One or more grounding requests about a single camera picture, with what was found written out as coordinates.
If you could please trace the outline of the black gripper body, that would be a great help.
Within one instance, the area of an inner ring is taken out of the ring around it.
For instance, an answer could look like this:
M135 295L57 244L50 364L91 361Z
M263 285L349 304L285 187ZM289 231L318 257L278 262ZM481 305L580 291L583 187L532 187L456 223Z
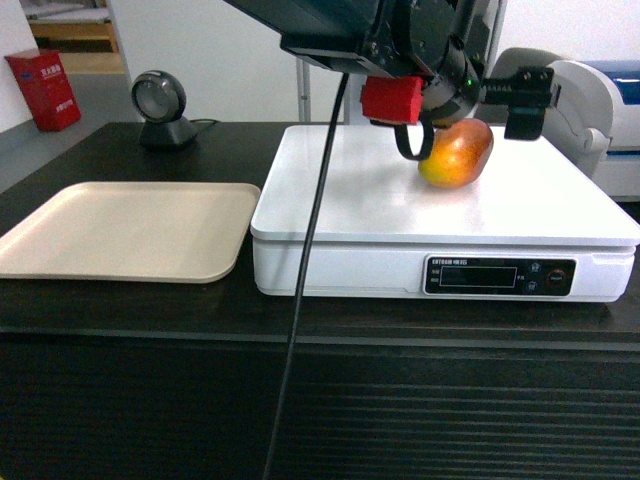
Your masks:
M557 105L560 86L555 71L546 67L524 67L509 77L485 75L484 64L469 58L450 42L436 75L423 89L419 121L423 138L434 138L436 128L448 128L471 113L491 121L505 121L504 137L535 140L543 130L546 111Z

